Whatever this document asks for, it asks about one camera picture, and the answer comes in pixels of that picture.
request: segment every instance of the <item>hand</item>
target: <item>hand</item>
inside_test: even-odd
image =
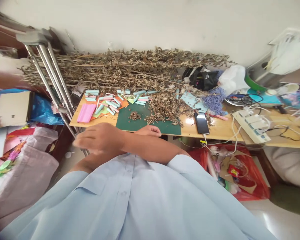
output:
[[[147,125],[135,132],[143,136],[161,137],[160,129],[156,126]]]
[[[110,123],[99,123],[79,133],[73,145],[89,149],[91,153],[100,154],[122,149],[124,136],[122,130],[112,126]]]

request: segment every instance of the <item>power strip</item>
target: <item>power strip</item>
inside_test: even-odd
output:
[[[265,143],[271,140],[266,133],[259,134],[256,129],[251,127],[245,118],[240,114],[240,111],[232,114],[235,120],[240,124],[243,130],[249,135],[254,143]]]

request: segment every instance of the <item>green cutting mat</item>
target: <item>green cutting mat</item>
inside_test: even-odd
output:
[[[140,128],[147,125],[147,122],[144,121],[144,118],[146,116],[150,116],[151,112],[148,109],[149,103],[147,103],[145,106],[139,105],[139,104],[131,104],[129,103],[129,106],[126,108],[122,108],[119,110],[118,120],[116,127],[125,130],[125,131],[137,131]],[[141,115],[141,120],[131,120],[129,119],[129,116],[132,111],[136,111],[138,114]],[[179,125],[172,125],[171,121],[158,121],[158,123],[154,122],[152,125],[157,126],[162,134],[171,134],[171,135],[181,135],[181,128]]]

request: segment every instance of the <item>tile floor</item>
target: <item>tile floor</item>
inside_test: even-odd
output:
[[[172,140],[172,136],[168,137],[168,141],[187,150],[188,147],[183,145],[178,139]],[[72,156],[68,159],[64,158],[60,164],[59,171],[51,181],[51,187],[61,179],[77,162],[84,158],[83,152],[78,148],[71,149]],[[279,240],[300,240],[300,215],[286,211],[277,207],[269,200],[248,201],[242,204],[255,215],[263,224],[279,239]]]

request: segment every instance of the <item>light blue shirt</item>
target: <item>light blue shirt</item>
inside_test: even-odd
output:
[[[192,158],[165,166],[124,154],[66,174],[0,239],[276,238]]]

